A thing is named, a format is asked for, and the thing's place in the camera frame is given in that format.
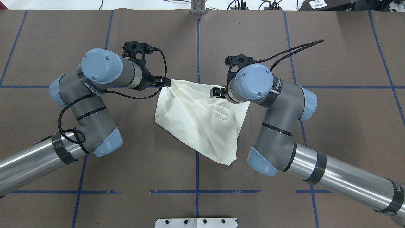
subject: robotic arm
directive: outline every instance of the robotic arm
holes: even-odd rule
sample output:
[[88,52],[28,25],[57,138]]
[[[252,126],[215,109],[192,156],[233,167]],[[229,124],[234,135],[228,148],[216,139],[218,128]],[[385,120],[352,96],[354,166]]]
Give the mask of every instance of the robotic arm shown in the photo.
[[[400,184],[291,141],[297,121],[306,121],[315,112],[317,97],[301,86],[284,82],[258,62],[242,54],[227,57],[228,84],[211,90],[211,97],[232,103],[251,101],[267,109],[248,164],[268,176],[281,170],[309,184],[319,183],[405,227],[404,190]],[[238,71],[232,72],[235,66]]]
[[[36,145],[0,161],[0,196],[94,153],[104,156],[121,147],[123,139],[99,95],[107,88],[143,90],[148,86],[170,86],[170,79],[153,76],[145,68],[145,54],[162,51],[146,43],[125,43],[122,57],[111,51],[92,49],[81,65],[57,78],[49,87],[54,101],[64,107],[58,120],[59,132]],[[63,112],[71,107],[78,126],[62,130]]]

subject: black band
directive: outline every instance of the black band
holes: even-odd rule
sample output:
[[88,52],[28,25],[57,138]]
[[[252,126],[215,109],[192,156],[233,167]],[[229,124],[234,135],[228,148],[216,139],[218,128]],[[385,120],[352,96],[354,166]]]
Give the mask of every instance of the black band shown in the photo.
[[392,197],[392,201],[387,208],[381,211],[377,211],[378,213],[382,213],[387,216],[394,216],[396,213],[401,209],[404,203],[404,188],[395,181],[390,180],[393,187],[394,187],[394,195]]
[[130,62],[130,64],[132,65],[132,68],[134,69],[134,77],[132,78],[131,82],[128,83],[127,85],[125,85],[125,86],[129,86],[135,80],[135,66],[134,66],[134,64],[132,62]]
[[86,78],[86,76],[83,74],[83,72],[81,71],[81,68],[79,67],[77,69],[77,75],[79,76],[80,81],[83,83],[83,85],[94,95],[99,96],[101,94],[105,94],[101,89],[97,88],[97,86],[95,86],[93,84],[92,81],[90,81],[88,78]]
[[90,116],[90,115],[93,115],[93,114],[95,114],[95,113],[97,113],[97,112],[99,112],[99,111],[102,111],[102,110],[104,110],[104,109],[107,109],[107,107],[103,106],[103,107],[101,107],[101,108],[94,109],[93,111],[90,111],[90,112],[88,112],[88,113],[85,113],[85,114],[83,114],[83,115],[77,117],[76,120],[79,121],[79,120],[81,120],[81,119],[84,119],[84,118],[86,118],[86,117],[88,117],[88,116]]
[[285,134],[285,135],[292,136],[292,133],[290,133],[290,132],[288,132],[288,131],[284,131],[284,130],[281,129],[281,128],[274,127],[273,125],[267,124],[267,123],[265,123],[265,122],[262,122],[262,126],[268,127],[268,128],[270,128],[270,129],[272,129],[272,130],[278,131],[278,132],[283,133],[283,134]]
[[308,177],[308,179],[304,180],[312,185],[317,184],[322,179],[326,169],[326,154],[319,151],[316,151],[316,154],[317,159],[315,169],[313,170],[312,174]]
[[[76,141],[78,141],[78,142],[81,141],[81,139],[79,138],[79,135],[76,132],[73,132],[73,134],[76,138]],[[85,154],[87,154],[87,155],[90,154],[90,152],[87,151],[86,148],[83,146],[83,143],[79,143],[79,146]]]
[[65,148],[65,145],[63,145],[62,139],[60,137],[59,132],[55,133],[51,137],[52,140],[52,146],[53,149],[55,150],[56,154],[58,157],[65,163],[66,165],[71,164],[77,159],[75,159]]
[[273,77],[273,86],[266,99],[260,104],[260,106],[265,108],[270,108],[274,104],[281,93],[281,88],[283,87],[283,79],[275,75],[273,75]]
[[283,170],[283,172],[286,172],[290,168],[296,152],[297,152],[297,143],[294,143],[294,148],[292,149],[290,161],[288,162],[287,167]]

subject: white fabric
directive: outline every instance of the white fabric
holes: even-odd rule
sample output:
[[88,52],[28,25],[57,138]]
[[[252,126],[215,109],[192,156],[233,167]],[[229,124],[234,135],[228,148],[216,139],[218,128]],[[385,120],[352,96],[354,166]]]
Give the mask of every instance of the white fabric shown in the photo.
[[249,102],[210,98],[213,87],[218,86],[171,80],[160,92],[155,122],[204,156],[230,165]]

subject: light blue cap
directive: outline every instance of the light blue cap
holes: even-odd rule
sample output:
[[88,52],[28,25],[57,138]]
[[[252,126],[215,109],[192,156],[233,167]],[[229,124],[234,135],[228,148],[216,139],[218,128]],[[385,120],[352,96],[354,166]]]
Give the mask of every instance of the light blue cap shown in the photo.
[[278,173],[278,170],[274,168],[254,146],[250,149],[247,163],[252,169],[267,176],[275,176]]
[[118,130],[118,127],[97,147],[94,154],[97,157],[107,155],[120,148],[124,140]]
[[121,75],[121,57],[114,52],[94,48],[88,51],[81,60],[81,70],[90,81],[107,84]]
[[318,105],[318,98],[316,97],[315,93],[304,89],[302,86],[300,87],[304,92],[305,105],[303,115],[301,119],[299,119],[299,121],[307,121],[311,118],[312,114],[316,110],[316,106]]
[[59,93],[59,82],[62,76],[58,77],[51,83],[51,85],[49,86],[49,94],[52,100],[54,100],[59,106],[66,107],[66,104],[63,102]]
[[261,64],[251,64],[242,68],[235,76],[236,91],[244,98],[257,100],[270,92],[273,75]]

